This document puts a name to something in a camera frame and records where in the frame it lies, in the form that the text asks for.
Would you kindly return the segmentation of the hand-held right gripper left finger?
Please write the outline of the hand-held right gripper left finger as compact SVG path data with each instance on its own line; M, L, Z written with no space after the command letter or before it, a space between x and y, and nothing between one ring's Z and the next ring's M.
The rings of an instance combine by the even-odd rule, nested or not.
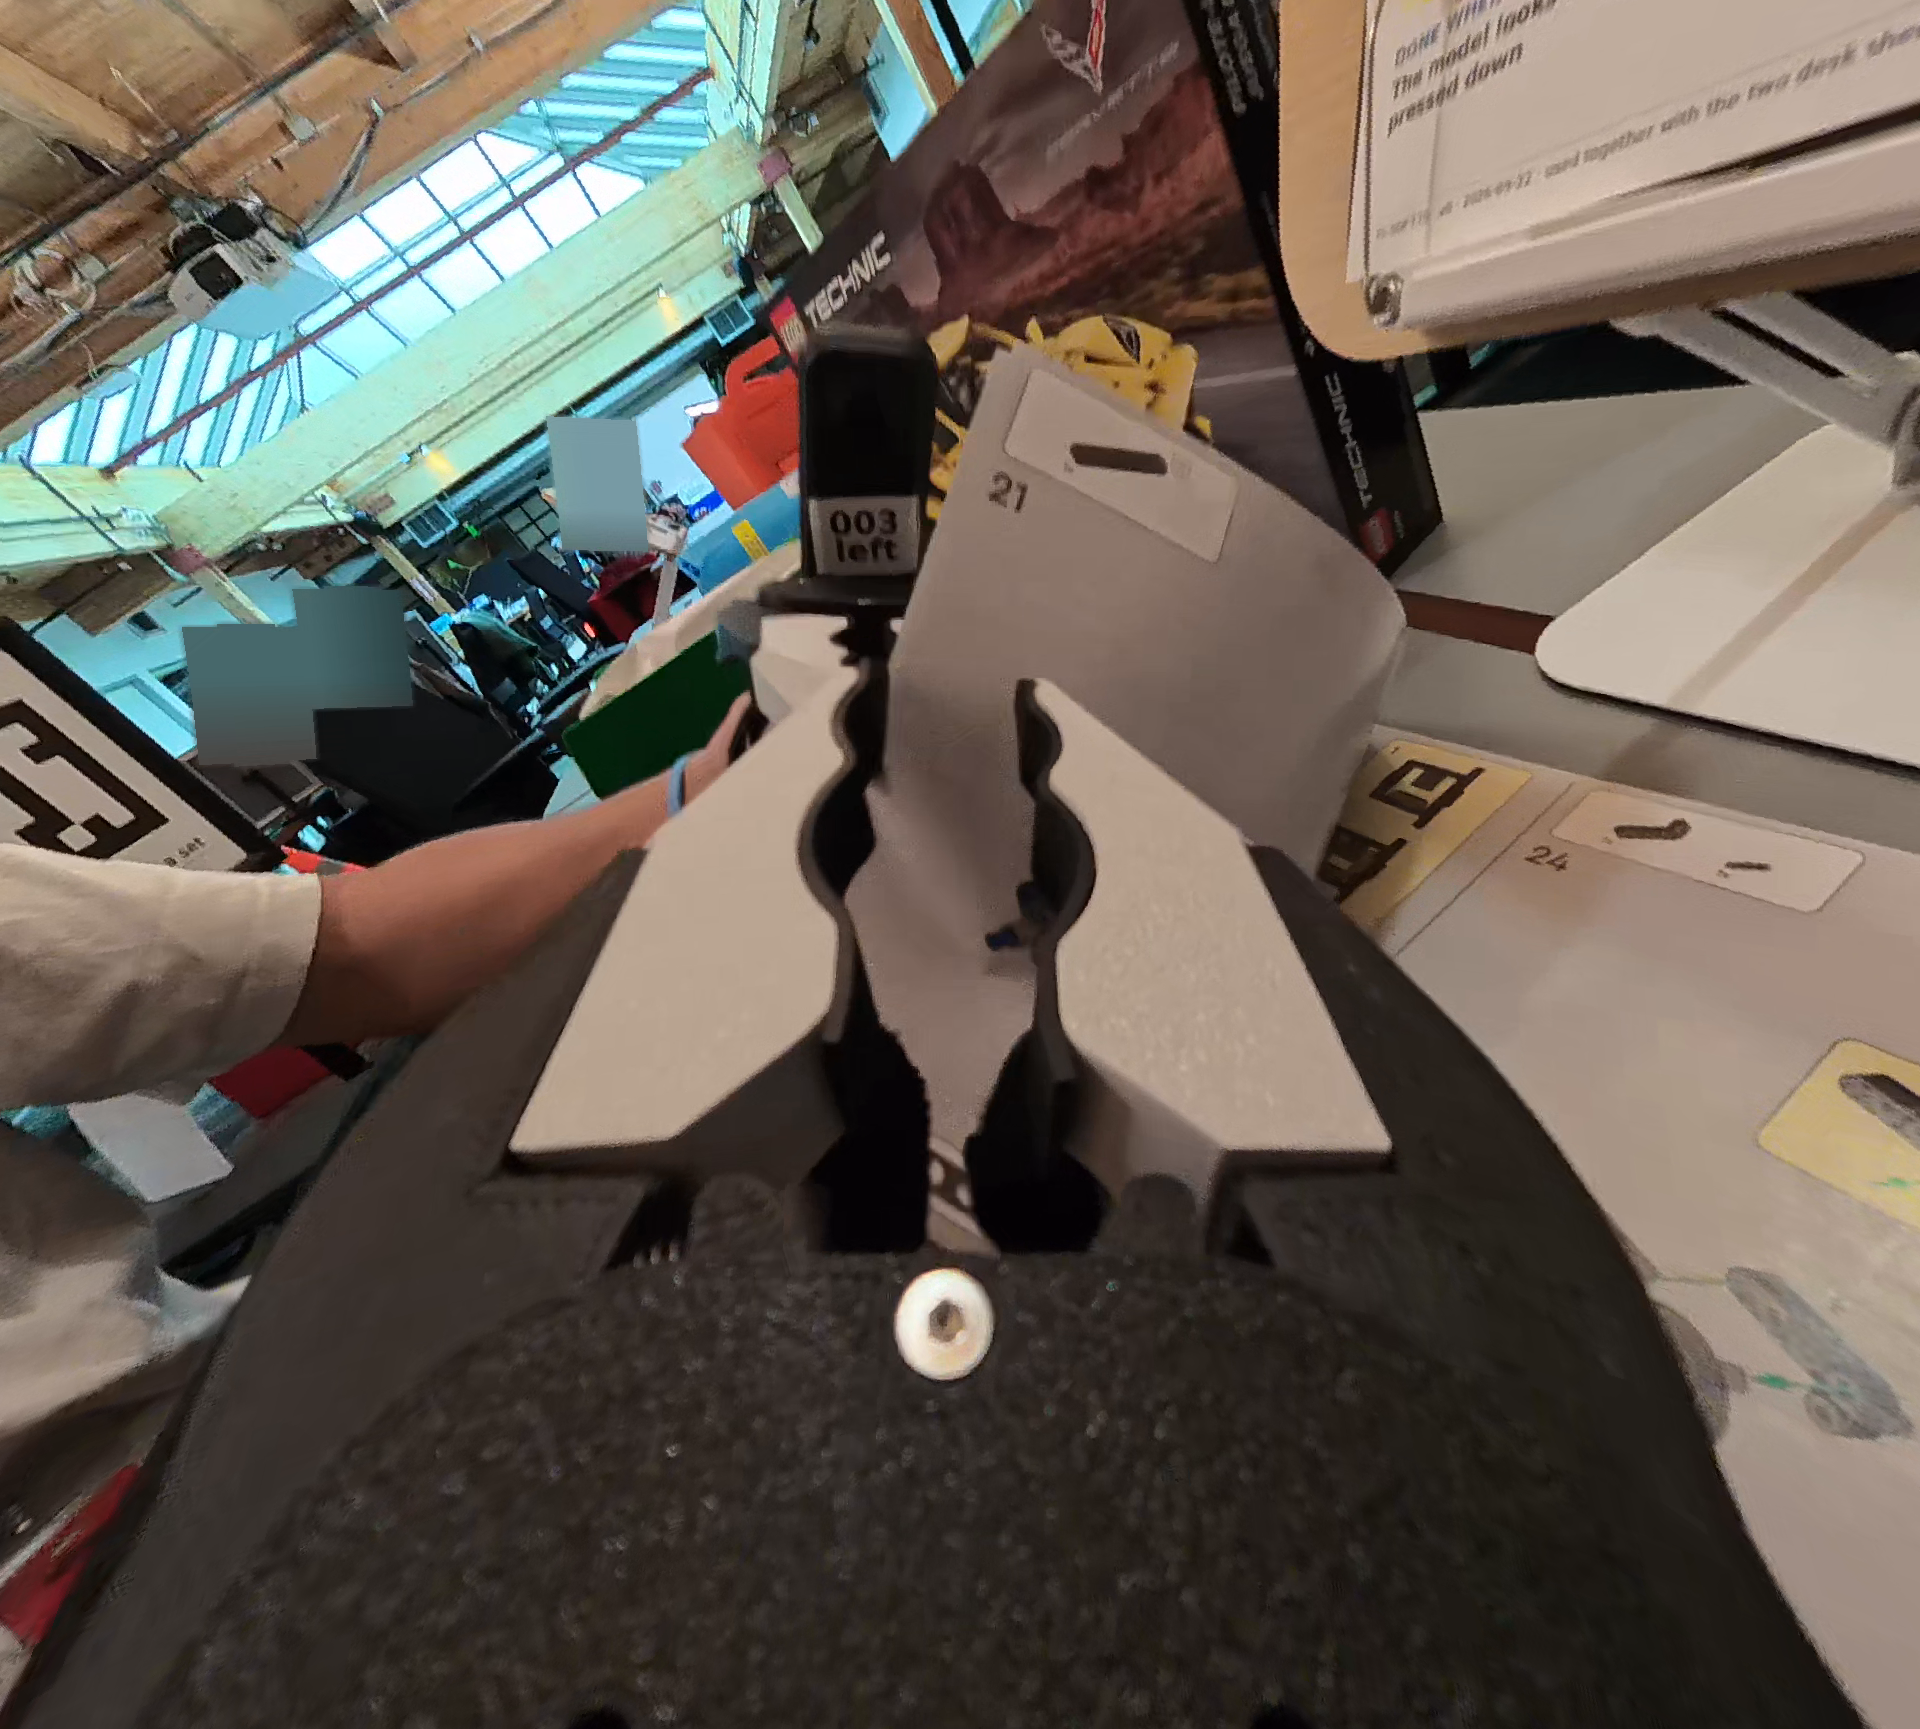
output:
M882 666L844 666L643 851L529 1098L515 1167L799 1195L831 1250L928 1236L928 1092L848 890L876 847Z

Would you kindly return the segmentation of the green box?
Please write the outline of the green box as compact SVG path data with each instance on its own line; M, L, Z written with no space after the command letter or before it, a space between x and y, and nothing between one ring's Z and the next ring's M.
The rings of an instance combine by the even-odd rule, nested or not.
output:
M698 753L751 689L750 664L719 630L674 655L608 671L561 737L563 755L597 798L610 798Z

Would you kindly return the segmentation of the lego box with car print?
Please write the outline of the lego box with car print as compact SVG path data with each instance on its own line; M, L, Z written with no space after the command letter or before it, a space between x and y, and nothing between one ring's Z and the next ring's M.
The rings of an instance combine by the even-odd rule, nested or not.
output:
M1300 315L1278 0L1038 0L785 274L769 323L914 329L956 462L1028 343L1287 492L1394 573L1441 522L1403 372Z

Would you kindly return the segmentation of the black and white marker board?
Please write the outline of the black and white marker board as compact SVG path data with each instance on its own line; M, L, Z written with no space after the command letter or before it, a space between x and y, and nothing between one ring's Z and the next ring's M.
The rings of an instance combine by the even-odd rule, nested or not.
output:
M204 776L1 620L1 840L91 861L276 870L284 855Z

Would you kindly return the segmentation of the printed instruction sheet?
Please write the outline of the printed instruction sheet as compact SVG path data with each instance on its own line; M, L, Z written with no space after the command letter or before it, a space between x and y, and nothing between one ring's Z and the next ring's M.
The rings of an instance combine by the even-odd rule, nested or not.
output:
M1365 0L1348 275L1490 323L1916 237L1917 0Z

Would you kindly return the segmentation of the white ceiling-mounted device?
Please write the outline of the white ceiling-mounted device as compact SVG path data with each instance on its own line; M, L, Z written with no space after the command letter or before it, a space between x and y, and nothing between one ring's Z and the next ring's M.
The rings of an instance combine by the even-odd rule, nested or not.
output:
M165 301L174 313L240 339L291 328L331 292L295 236L245 203L221 203L179 223L165 241Z

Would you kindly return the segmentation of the orange plastic object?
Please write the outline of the orange plastic object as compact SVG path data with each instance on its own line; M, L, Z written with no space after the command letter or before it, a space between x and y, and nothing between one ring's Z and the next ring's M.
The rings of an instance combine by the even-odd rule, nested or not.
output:
M799 472L799 375L778 335L731 355L716 406L692 420L684 450L734 510Z

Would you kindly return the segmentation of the person's left forearm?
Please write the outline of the person's left forearm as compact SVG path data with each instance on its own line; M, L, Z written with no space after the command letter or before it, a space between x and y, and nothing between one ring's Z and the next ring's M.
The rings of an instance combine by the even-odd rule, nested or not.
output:
M281 1041L345 1047L433 1032L668 820L659 776L557 819L470 830L324 877Z

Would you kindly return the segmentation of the white document stand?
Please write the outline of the white document stand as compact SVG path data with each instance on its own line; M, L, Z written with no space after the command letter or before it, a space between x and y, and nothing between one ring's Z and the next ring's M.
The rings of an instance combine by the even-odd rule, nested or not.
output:
M1656 282L1490 323L1373 328L1348 275L1365 2L1278 0L1278 236L1314 337L1359 360L1608 322L1818 426L1561 612L1556 686L1916 767L1916 351L1812 304L1916 271L1916 237Z

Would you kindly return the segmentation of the lego instruction booklet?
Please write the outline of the lego instruction booklet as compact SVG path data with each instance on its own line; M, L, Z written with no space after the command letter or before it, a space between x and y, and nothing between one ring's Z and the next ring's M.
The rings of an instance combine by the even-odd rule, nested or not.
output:
M883 954L932 1130L959 1144L1029 1008L986 935L1032 808L1043 678L1248 840L1332 848L1348 918L1520 1092L1595 1196L1747 1529L1870 1724L1916 1724L1916 855L1365 733L1402 622L1307 513L1197 446L1068 468L1106 396L1015 351L983 472L903 622L912 900Z

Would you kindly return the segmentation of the person's pale shirt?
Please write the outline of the person's pale shirt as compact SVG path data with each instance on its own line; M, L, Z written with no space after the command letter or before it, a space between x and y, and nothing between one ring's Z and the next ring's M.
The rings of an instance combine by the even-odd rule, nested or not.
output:
M318 948L309 874L1 852L1 1107L127 1092L179 1107L270 1051ZM6 1123L4 1458L100 1400L163 1392L245 1283L167 1276L141 1204Z

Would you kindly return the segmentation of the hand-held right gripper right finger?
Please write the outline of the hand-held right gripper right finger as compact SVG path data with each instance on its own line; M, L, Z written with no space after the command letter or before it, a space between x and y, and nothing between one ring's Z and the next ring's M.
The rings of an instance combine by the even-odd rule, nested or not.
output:
M1206 1235L1261 1175L1370 1173L1394 1144L1256 852L1039 678L1013 699L1029 802L1029 1022L965 1141L1004 1252L1090 1247L1161 1178Z

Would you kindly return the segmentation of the person's left hand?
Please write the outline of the person's left hand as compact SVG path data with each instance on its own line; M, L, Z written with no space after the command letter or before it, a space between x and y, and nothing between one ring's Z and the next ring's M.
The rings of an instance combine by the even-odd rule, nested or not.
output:
M692 753L684 808L709 788L762 737L763 729L766 719L755 708L753 695L739 695L714 734Z

